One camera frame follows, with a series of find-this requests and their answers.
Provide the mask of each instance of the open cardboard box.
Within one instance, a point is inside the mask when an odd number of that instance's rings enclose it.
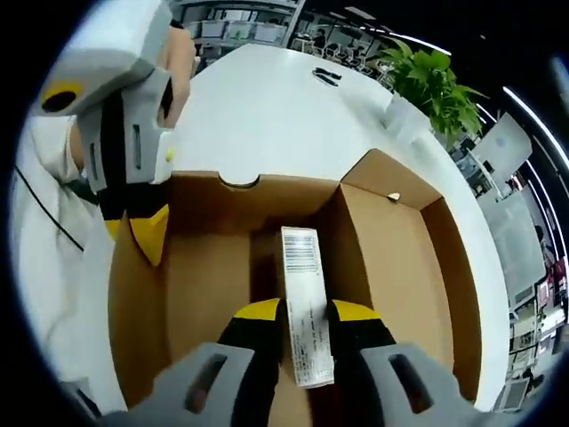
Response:
[[[396,340],[417,343],[476,398],[481,341],[468,258],[444,199],[406,167],[372,149],[341,182],[262,175],[235,188],[217,173],[177,172],[170,191],[159,268],[128,222],[116,239],[109,332],[129,407],[162,369],[216,342],[240,308],[276,296],[283,225],[317,230],[328,298],[377,310]],[[310,425],[306,393],[283,369],[270,424]]]

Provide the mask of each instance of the white table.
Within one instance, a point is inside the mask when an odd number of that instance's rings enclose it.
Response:
[[[316,80],[314,67],[343,75],[340,86]],[[174,169],[219,171],[232,183],[252,182],[259,173],[339,180],[375,147],[415,171],[446,198],[469,257],[482,328],[477,407],[490,409],[504,384],[509,345],[508,300],[496,247],[468,184],[435,137],[425,133],[403,147],[386,136],[379,118],[390,99],[371,78],[328,60],[249,44],[192,80],[191,98],[169,136],[178,146]],[[95,232],[102,230],[101,224]],[[101,240],[94,238],[92,245],[99,247],[85,252],[107,252]],[[106,299],[100,306],[107,309]],[[101,315],[101,323],[106,318]]]

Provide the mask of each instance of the potted plant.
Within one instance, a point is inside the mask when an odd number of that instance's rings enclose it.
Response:
[[[471,137],[480,133],[477,107],[469,96],[484,95],[456,82],[450,69],[451,58],[437,50],[431,54],[413,52],[404,42],[389,38],[398,47],[383,51],[383,59],[391,63],[388,73],[393,89],[424,113],[448,144],[454,143],[461,131]]]

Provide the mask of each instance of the barcode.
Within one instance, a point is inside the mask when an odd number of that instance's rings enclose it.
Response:
[[[284,236],[284,267],[287,273],[317,272],[316,241],[313,236]]]

